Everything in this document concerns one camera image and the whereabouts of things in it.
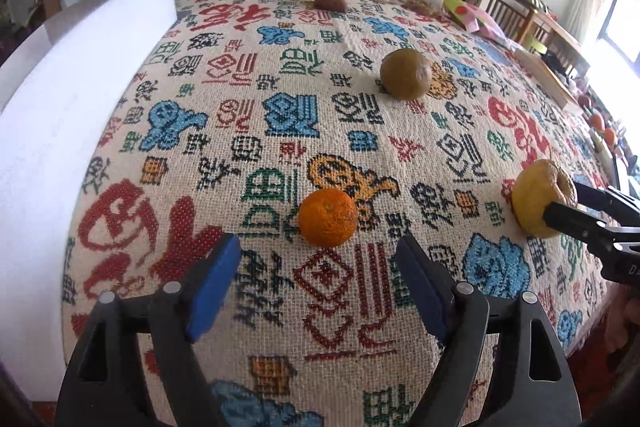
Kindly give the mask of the white foam board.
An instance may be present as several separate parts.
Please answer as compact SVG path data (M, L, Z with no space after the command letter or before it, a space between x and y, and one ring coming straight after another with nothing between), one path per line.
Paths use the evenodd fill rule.
M1 69L1 362L32 401L65 373L67 234L96 144L177 17L175 0L81 0Z

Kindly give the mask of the green-brown round fruit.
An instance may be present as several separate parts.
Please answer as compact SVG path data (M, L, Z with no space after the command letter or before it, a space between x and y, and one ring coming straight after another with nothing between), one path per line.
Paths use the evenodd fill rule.
M396 100L417 100L431 88L431 65L416 50L398 49L383 58L380 79L384 89Z

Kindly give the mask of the wooden chair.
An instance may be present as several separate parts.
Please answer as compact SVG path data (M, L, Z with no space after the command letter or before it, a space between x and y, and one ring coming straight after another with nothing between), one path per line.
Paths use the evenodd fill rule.
M531 49L540 43L556 57L567 78L585 76L590 67L584 50L576 38L565 30L540 4L530 0L477 0L504 34Z

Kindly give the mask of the yellow pear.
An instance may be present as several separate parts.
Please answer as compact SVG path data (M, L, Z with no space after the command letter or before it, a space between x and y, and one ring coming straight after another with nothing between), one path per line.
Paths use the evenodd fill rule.
M544 222L544 210L552 202L577 207L575 184L562 166L550 159L537 159L521 171L511 192L518 224L529 236L550 239L558 232Z

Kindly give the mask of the orange tangerine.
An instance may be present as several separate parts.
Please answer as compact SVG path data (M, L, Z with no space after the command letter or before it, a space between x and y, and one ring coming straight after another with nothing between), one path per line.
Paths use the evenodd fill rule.
M336 188L309 194L298 212L300 235L316 247L333 248L346 243L358 227L358 210L350 196Z

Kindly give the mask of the patterned woven tablecloth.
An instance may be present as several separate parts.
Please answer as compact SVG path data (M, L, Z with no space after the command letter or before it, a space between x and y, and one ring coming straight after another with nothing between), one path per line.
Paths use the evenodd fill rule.
M241 259L194 351L232 425L403 426L442 345L395 259L414 236L482 293L530 291L565 351L604 310L600 261L525 233L511 200L605 174L588 124L511 52L397 3L176 0L108 121L67 241L66 352L111 291L174 287L224 234Z

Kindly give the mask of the pink green plastic bag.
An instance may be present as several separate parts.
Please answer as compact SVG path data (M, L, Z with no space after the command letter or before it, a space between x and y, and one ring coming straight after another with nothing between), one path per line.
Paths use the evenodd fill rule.
M474 4L462 0L444 0L442 4L456 22L471 34L477 34L490 40L506 41L508 38L494 19Z

